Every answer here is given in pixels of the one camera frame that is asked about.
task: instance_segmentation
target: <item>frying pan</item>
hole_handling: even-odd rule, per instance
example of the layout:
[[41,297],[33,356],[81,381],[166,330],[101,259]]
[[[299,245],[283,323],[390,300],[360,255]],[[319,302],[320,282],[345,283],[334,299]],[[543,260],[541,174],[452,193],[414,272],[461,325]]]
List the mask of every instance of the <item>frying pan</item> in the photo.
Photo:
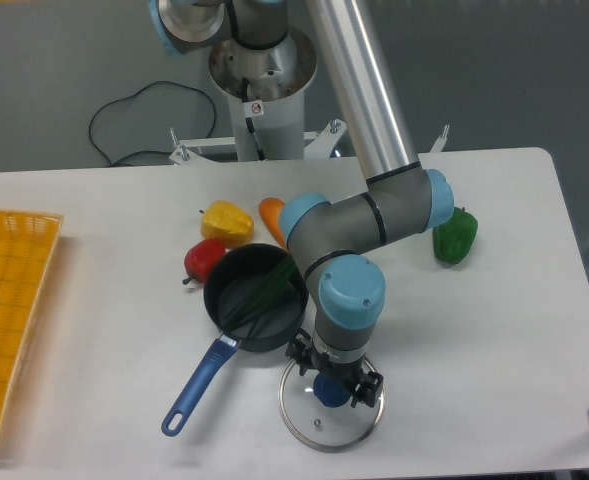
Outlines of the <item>frying pan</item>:
[[161,430],[177,435],[218,370],[238,351],[268,352],[289,342],[303,324],[308,292],[296,271],[276,303],[254,322],[228,331],[224,319],[252,295],[287,252],[273,245],[253,243],[227,253],[212,269],[203,289],[205,309],[221,332],[212,342],[192,377],[163,420]]

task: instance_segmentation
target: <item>orange carrot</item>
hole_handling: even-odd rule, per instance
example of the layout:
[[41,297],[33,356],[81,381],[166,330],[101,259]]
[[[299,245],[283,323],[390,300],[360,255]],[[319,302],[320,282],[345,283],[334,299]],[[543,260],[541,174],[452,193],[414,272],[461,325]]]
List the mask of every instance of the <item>orange carrot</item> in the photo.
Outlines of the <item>orange carrot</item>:
[[270,231],[274,239],[279,243],[281,247],[287,250],[287,245],[285,245],[285,239],[283,238],[283,234],[281,233],[281,229],[278,226],[278,216],[281,213],[281,210],[285,206],[285,203],[278,198],[264,198],[261,200],[261,203],[258,204],[258,213],[261,215],[263,219],[263,223]]

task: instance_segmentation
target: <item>red bell pepper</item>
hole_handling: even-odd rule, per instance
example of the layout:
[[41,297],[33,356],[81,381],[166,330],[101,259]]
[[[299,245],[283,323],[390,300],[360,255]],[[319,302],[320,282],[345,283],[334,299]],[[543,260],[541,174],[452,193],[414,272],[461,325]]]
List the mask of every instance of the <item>red bell pepper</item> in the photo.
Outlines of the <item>red bell pepper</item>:
[[213,238],[206,238],[189,249],[185,255],[185,271],[188,277],[183,280],[187,285],[192,280],[205,283],[214,265],[225,255],[225,245]]

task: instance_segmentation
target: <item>green bell pepper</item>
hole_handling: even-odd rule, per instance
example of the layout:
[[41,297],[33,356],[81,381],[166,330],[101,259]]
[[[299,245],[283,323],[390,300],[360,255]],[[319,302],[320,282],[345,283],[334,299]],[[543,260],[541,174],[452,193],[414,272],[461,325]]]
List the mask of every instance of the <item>green bell pepper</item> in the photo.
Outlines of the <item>green bell pepper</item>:
[[441,262],[456,265],[467,256],[478,230],[478,221],[465,208],[454,208],[452,218],[432,229],[434,255]]

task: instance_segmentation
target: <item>yellow bell pepper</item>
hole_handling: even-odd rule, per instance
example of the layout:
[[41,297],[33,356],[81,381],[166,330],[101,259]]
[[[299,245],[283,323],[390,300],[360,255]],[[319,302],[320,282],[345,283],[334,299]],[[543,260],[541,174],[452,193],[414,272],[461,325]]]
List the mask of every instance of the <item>yellow bell pepper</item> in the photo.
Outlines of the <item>yellow bell pepper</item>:
[[243,209],[225,200],[217,200],[203,212],[201,235],[223,242],[227,248],[249,243],[254,220]]

